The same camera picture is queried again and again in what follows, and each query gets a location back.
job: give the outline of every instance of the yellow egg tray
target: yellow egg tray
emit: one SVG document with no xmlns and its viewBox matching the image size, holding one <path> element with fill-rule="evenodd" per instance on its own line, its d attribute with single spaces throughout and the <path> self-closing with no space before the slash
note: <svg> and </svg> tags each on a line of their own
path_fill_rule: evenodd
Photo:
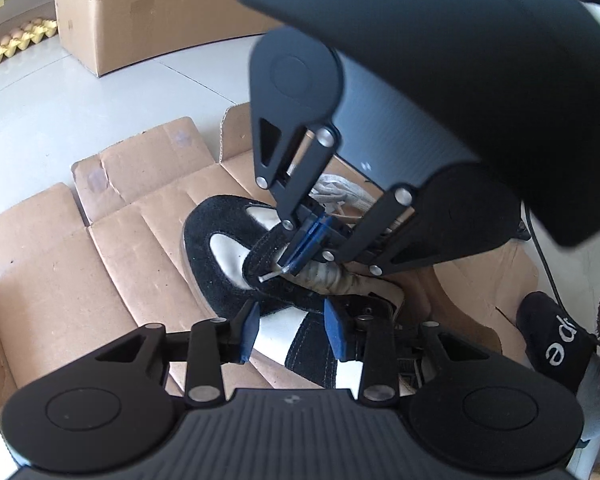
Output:
<svg viewBox="0 0 600 480">
<path fill-rule="evenodd" d="M 25 50 L 31 43 L 38 44 L 46 36 L 51 38 L 58 31 L 56 20 L 37 18 L 14 28 L 0 39 L 0 63 L 5 57 L 13 56 L 19 50 Z"/>
</svg>

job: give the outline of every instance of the cardboard box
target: cardboard box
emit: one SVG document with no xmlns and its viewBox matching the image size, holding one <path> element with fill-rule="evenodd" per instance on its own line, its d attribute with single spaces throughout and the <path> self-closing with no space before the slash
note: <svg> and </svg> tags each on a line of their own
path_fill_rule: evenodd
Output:
<svg viewBox="0 0 600 480">
<path fill-rule="evenodd" d="M 56 0 L 62 46 L 94 74 L 277 22 L 236 0 Z"/>
<path fill-rule="evenodd" d="M 248 104 L 230 108 L 214 162 L 193 121 L 181 118 L 131 137 L 72 167 L 85 226 L 71 191 L 56 184 L 0 215 L 0 409 L 16 389 L 136 326 L 188 330 L 214 313 L 186 282 L 182 225 L 214 194 L 273 203 L 254 184 Z M 368 186 L 341 161 L 328 171 Z M 516 242 L 436 266 L 464 316 L 492 327 L 504 355 L 523 359 L 507 319 L 536 289 L 538 272 Z M 257 352 L 225 365 L 235 387 L 316 387 Z M 184 364 L 168 390 L 181 394 Z"/>
</svg>

